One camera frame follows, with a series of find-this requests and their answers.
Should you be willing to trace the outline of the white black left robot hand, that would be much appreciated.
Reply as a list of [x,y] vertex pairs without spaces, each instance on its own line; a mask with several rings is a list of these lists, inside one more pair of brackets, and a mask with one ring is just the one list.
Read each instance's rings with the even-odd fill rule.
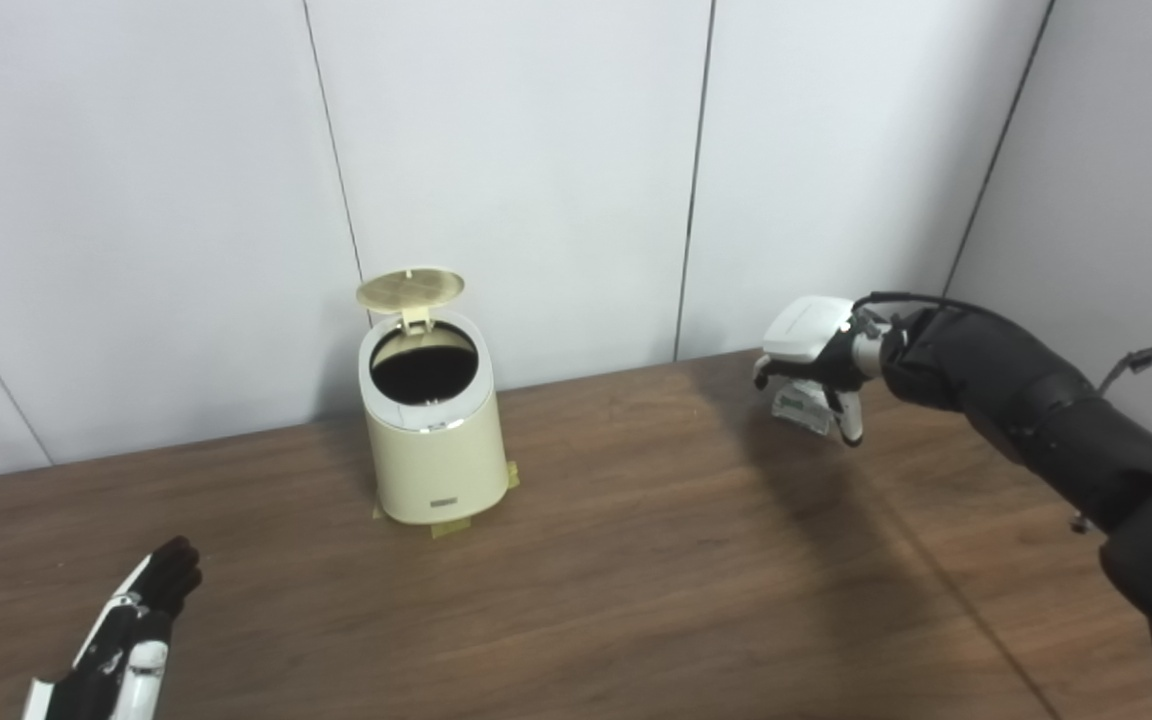
[[154,717],[173,626],[200,582],[200,552],[185,537],[147,553],[111,593],[63,679],[32,679],[22,717]]

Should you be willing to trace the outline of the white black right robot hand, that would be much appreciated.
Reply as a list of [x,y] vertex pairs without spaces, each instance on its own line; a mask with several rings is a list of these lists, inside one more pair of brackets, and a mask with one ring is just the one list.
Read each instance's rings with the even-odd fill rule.
[[818,435],[836,429],[846,446],[858,447],[864,437],[861,388],[882,376],[881,344],[888,328],[873,314],[855,310],[851,301],[791,301],[764,333],[755,387],[783,379],[771,402],[774,418]]

